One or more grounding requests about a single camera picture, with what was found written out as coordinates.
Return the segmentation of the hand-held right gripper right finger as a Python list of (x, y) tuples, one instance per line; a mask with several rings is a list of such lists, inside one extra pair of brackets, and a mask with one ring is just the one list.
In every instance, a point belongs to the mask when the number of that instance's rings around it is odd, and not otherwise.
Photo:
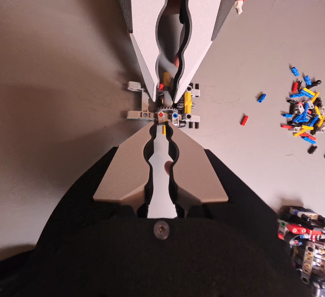
[(229, 198), (205, 149), (175, 125), (166, 123), (169, 196), (177, 214), (187, 214), (195, 206), (225, 203)]

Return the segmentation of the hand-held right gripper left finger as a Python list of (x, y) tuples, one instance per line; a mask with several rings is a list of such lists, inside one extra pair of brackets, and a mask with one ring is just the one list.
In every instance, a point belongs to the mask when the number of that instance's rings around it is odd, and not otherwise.
[(94, 201), (130, 206), (138, 212), (152, 198), (152, 166), (157, 123), (149, 122), (116, 150), (94, 196)]

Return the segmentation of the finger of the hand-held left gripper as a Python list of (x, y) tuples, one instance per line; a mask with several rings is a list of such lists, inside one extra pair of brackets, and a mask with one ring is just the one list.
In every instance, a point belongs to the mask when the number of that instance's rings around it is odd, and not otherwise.
[(174, 103), (180, 100), (212, 44), (220, 4), (221, 0), (183, 0), (184, 37), (174, 77)]
[(158, 24), (167, 0), (131, 0), (131, 41), (140, 65), (148, 94), (153, 102), (159, 87), (158, 64), (161, 49)]

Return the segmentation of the small grey lego differential assembly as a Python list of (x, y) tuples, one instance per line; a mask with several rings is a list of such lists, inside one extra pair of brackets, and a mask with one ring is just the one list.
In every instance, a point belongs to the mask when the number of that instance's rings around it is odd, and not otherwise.
[(190, 83), (178, 102), (172, 99), (172, 85), (174, 79), (170, 73), (164, 72), (156, 91), (156, 100), (152, 101), (149, 91), (144, 84), (129, 81), (127, 90), (141, 94), (140, 110), (127, 112), (127, 119), (157, 122), (157, 112), (159, 110), (168, 113), (168, 122), (177, 128), (198, 129), (200, 116), (194, 113), (196, 107), (193, 99), (200, 97), (200, 87), (198, 83)]

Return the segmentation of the pile of blue yellow pins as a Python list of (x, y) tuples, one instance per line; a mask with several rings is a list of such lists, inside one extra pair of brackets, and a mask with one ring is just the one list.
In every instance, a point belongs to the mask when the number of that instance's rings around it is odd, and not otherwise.
[(317, 136), (325, 132), (324, 100), (319, 92), (321, 84), (322, 80), (300, 73), (286, 99), (289, 111), (282, 113), (285, 120), (280, 128), (309, 146), (317, 145)]

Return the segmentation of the black lego car chassis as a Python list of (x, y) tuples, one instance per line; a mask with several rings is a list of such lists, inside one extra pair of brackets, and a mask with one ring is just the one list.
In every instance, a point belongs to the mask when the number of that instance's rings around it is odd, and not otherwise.
[(289, 245), (291, 262), (302, 282), (324, 291), (324, 216), (302, 206), (287, 206), (277, 222), (278, 238)]

